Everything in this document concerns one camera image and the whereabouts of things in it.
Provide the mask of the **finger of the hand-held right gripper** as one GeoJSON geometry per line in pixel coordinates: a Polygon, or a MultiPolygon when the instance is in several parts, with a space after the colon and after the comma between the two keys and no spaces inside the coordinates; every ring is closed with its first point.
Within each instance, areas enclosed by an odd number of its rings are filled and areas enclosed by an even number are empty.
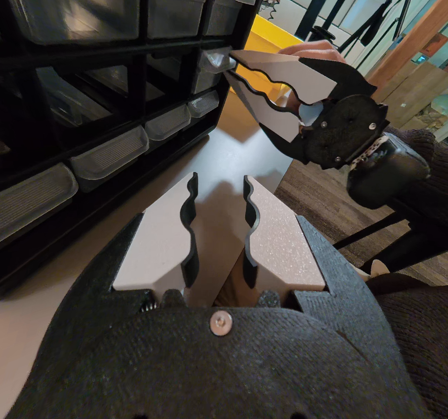
{"type": "Polygon", "coordinates": [[[306,105],[328,98],[337,82],[300,62],[299,57],[276,53],[235,50],[230,56],[246,69],[263,74],[274,84],[288,86],[306,105]]]}
{"type": "Polygon", "coordinates": [[[298,114],[272,102],[261,91],[232,70],[224,72],[229,85],[259,125],[267,127],[287,142],[292,142],[304,127],[298,114]]]}

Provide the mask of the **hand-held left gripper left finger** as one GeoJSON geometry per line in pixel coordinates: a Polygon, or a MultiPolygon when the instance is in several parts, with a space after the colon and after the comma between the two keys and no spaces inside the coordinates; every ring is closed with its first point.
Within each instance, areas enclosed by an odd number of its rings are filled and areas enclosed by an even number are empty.
{"type": "Polygon", "coordinates": [[[116,291],[149,289],[161,299],[176,289],[187,299],[199,273],[199,256],[191,223],[196,217],[196,172],[152,203],[139,223],[113,282],[116,291]]]}

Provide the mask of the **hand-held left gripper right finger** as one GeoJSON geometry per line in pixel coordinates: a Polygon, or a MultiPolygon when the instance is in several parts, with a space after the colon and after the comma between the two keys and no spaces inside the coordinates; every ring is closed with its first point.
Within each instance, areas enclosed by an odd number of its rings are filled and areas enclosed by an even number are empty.
{"type": "Polygon", "coordinates": [[[245,237],[243,277],[262,293],[321,292],[326,284],[293,210],[252,176],[245,175],[243,197],[245,237]]]}

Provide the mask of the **large yellow plastic bin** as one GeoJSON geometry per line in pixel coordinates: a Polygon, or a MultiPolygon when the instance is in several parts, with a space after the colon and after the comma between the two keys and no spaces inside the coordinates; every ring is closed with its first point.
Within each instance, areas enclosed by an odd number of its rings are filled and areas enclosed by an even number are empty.
{"type": "MultiPolygon", "coordinates": [[[[256,15],[246,41],[245,50],[277,53],[302,41],[270,21],[256,15]]],[[[247,80],[252,88],[264,92],[271,101],[277,102],[289,92],[287,86],[271,82],[264,74],[251,71],[242,65],[236,68],[237,74],[247,80]]]]}

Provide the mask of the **clear plastic drawer tray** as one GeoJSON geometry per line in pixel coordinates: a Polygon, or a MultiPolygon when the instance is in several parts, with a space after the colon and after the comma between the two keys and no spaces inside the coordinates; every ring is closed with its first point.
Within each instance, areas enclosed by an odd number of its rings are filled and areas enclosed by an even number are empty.
{"type": "Polygon", "coordinates": [[[192,83],[193,94],[215,87],[220,82],[222,73],[236,68],[237,62],[230,56],[230,52],[231,46],[200,50],[192,83]]]}

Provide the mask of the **grey desk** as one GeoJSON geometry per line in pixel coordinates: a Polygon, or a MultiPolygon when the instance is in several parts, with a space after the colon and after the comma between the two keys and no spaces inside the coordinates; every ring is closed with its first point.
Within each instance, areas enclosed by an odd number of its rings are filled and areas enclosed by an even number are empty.
{"type": "Polygon", "coordinates": [[[190,172],[199,176],[192,222],[200,274],[191,304],[211,306],[244,248],[248,231],[244,175],[274,192],[291,159],[268,140],[230,92],[217,127],[191,151],[126,203],[98,222],[0,304],[0,415],[14,404],[47,327],[65,294],[88,263],[139,212],[190,172]]]}

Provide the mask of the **person's right hand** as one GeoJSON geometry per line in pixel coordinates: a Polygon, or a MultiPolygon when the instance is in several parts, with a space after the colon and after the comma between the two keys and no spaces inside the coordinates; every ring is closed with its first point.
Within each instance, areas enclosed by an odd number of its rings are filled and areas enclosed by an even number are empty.
{"type": "Polygon", "coordinates": [[[302,42],[281,49],[278,54],[346,63],[342,55],[327,40],[302,42]]]}

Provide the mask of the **stack of cardboard boxes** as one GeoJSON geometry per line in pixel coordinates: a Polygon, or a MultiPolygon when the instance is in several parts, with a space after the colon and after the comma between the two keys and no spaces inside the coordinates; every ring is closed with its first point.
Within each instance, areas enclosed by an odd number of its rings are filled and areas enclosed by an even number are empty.
{"type": "Polygon", "coordinates": [[[379,91],[374,100],[388,106],[386,119],[399,129],[448,87],[448,73],[425,61],[409,61],[379,91]]]}

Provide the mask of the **black tripod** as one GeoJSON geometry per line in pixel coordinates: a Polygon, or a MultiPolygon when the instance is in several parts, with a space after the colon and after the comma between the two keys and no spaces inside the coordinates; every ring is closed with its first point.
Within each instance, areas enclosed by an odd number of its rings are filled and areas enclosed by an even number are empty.
{"type": "MultiPolygon", "coordinates": [[[[401,2],[402,0],[385,0],[377,8],[377,10],[374,13],[372,13],[372,15],[368,19],[366,19],[358,27],[358,29],[353,32],[353,34],[351,36],[349,36],[346,39],[345,42],[343,42],[340,46],[337,47],[337,50],[339,52],[343,52],[344,50],[347,49],[348,46],[350,46],[351,44],[354,44],[358,40],[361,41],[361,44],[363,46],[367,46],[373,40],[375,35],[377,34],[381,24],[383,23],[385,17],[387,16],[387,14],[389,12],[388,8],[393,1],[395,1],[395,4],[397,4],[397,3],[401,2]]],[[[335,16],[339,13],[344,2],[345,2],[345,0],[337,0],[334,4],[330,14],[328,15],[325,22],[323,23],[323,25],[315,25],[316,30],[319,27],[320,28],[323,28],[323,27],[328,28],[327,31],[330,34],[329,42],[331,44],[334,44],[333,41],[336,39],[336,37],[329,31],[329,28],[332,25],[332,22],[333,22],[335,16]]],[[[399,18],[399,22],[402,22],[404,17],[406,16],[406,10],[409,5],[409,2],[410,2],[410,0],[406,0],[405,7],[403,8],[402,13],[399,18]]]]}

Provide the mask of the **wooden beam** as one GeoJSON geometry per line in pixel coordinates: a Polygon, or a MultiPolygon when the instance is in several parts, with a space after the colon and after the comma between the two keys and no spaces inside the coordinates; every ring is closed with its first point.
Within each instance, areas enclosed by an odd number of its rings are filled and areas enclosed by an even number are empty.
{"type": "Polygon", "coordinates": [[[437,0],[368,79],[377,89],[385,86],[448,21],[448,0],[437,0]]]}

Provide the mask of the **person's dark knit sweater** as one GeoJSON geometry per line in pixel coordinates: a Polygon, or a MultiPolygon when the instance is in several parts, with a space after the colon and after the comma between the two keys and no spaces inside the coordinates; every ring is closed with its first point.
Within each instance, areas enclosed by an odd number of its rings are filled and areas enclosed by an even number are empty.
{"type": "Polygon", "coordinates": [[[395,335],[412,382],[436,418],[448,417],[448,287],[400,273],[366,282],[395,335]]]}

